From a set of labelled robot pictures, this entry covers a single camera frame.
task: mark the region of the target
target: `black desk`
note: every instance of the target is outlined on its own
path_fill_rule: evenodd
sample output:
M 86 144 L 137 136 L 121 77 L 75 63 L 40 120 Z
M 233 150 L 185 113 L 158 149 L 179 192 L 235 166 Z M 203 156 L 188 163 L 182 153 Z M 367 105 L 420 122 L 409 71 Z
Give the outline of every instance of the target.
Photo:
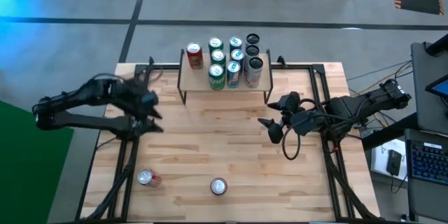
M 365 150 L 378 147 L 404 135 L 405 129 L 425 130 L 448 135 L 447 108 L 440 98 L 425 91 L 428 84 L 448 73 L 448 52 L 432 57 L 425 51 L 423 43 L 411 45 L 414 70 L 416 112 L 391 126 L 379 130 L 363 139 Z

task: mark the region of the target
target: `gray floor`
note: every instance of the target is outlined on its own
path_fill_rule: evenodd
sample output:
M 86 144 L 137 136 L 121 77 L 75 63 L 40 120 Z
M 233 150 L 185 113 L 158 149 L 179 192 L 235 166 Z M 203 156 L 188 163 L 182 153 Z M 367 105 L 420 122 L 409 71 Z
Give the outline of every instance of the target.
M 130 19 L 137 0 L 0 0 L 0 16 L 21 18 Z M 448 17 L 398 10 L 393 0 L 143 0 L 140 19 L 448 25 Z M 0 23 L 0 99 L 30 109 L 41 97 L 79 87 L 99 72 L 113 72 L 127 24 Z M 137 25 L 127 62 L 178 62 L 191 41 L 255 32 L 261 49 L 289 62 L 343 62 L 347 78 L 410 59 L 412 42 L 435 41 L 446 31 L 186 27 Z M 397 68 L 349 81 L 362 90 Z M 400 84 L 414 94 L 412 75 Z M 100 116 L 104 107 L 81 107 Z M 389 111 L 396 120 L 415 111 L 413 102 Z M 74 219 L 98 131 L 77 129 L 48 222 Z M 374 181 L 381 215 L 398 220 L 407 211 L 406 190 L 390 193 Z

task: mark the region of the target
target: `soda can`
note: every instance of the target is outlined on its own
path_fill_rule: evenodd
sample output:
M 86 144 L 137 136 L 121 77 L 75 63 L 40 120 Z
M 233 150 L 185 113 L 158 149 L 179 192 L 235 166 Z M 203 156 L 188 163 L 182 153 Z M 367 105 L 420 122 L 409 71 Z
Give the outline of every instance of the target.
M 242 74 L 244 66 L 244 52 L 240 49 L 233 50 L 232 53 L 230 54 L 230 60 L 239 63 L 240 65 L 239 72 Z
M 210 54 L 212 54 L 214 50 L 224 50 L 223 41 L 216 37 L 210 38 L 209 49 Z
M 249 60 L 246 82 L 250 88 L 258 87 L 262 70 L 263 61 L 259 57 L 254 57 Z
M 187 45 L 187 56 L 192 69 L 202 69 L 204 60 L 202 58 L 202 48 L 198 43 Z
M 157 187 L 162 182 L 162 177 L 152 169 L 145 169 L 139 172 L 138 180 L 143 186 Z
M 246 47 L 246 55 L 244 56 L 244 75 L 247 76 L 247 69 L 249 67 L 249 60 L 254 57 L 258 57 L 260 49 L 256 45 L 250 45 Z
M 225 53 L 223 50 L 214 50 L 211 53 L 211 64 L 220 64 L 225 69 Z
M 260 42 L 260 37 L 257 34 L 249 34 L 246 37 L 246 47 L 258 46 L 259 42 Z
M 214 195 L 223 195 L 227 191 L 227 183 L 224 178 L 215 178 L 212 180 L 210 190 Z
M 243 41 L 237 36 L 233 36 L 232 38 L 230 38 L 229 42 L 230 42 L 230 47 L 229 47 L 230 53 L 232 53 L 233 50 L 235 50 L 235 49 L 241 49 L 242 44 L 243 44 Z
M 240 69 L 241 66 L 238 62 L 231 61 L 227 64 L 227 85 L 229 88 L 238 88 Z
M 212 90 L 222 90 L 224 88 L 224 68 L 220 64 L 213 64 L 210 66 L 209 82 Z

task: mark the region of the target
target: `butcher block tabletop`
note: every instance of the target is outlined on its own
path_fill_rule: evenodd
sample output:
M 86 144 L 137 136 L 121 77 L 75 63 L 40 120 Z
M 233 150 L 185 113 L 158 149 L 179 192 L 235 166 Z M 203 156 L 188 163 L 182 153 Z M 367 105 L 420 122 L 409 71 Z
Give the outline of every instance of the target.
M 348 95 L 342 63 L 323 63 L 331 97 Z M 132 77 L 136 64 L 118 64 L 115 73 Z M 291 91 L 301 98 L 313 98 L 309 72 L 272 70 L 274 89 L 269 102 Z M 293 222 L 335 219 L 328 177 L 318 133 L 301 137 L 300 154 L 294 161 L 284 157 L 281 145 L 271 143 L 257 118 L 281 117 L 267 108 L 259 92 L 188 94 L 182 104 L 177 89 L 177 70 L 164 71 L 150 84 L 160 103 L 156 109 L 162 120 L 156 123 L 164 133 L 147 133 L 140 138 L 127 221 L 134 222 Z M 311 104 L 304 103 L 307 109 Z M 108 106 L 107 117 L 123 112 Z M 101 144 L 114 136 L 103 131 Z M 112 141 L 96 151 L 81 217 L 91 214 L 111 189 L 120 141 Z M 289 155 L 295 153 L 297 135 L 286 140 Z M 349 185 L 375 215 L 379 215 L 370 172 L 360 140 L 342 141 Z M 137 174 L 150 168 L 162 177 L 157 188 L 140 185 Z M 210 182 L 227 181 L 224 195 L 216 196 Z M 118 195 L 115 215 L 119 216 L 125 185 Z M 342 215 L 347 216 L 342 190 L 337 184 Z

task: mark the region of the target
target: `computer keyboard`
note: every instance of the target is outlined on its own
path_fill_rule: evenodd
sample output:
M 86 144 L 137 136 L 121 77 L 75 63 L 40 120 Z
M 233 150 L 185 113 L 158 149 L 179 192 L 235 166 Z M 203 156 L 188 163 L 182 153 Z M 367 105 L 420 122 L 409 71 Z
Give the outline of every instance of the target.
M 414 177 L 448 184 L 448 151 L 412 144 Z

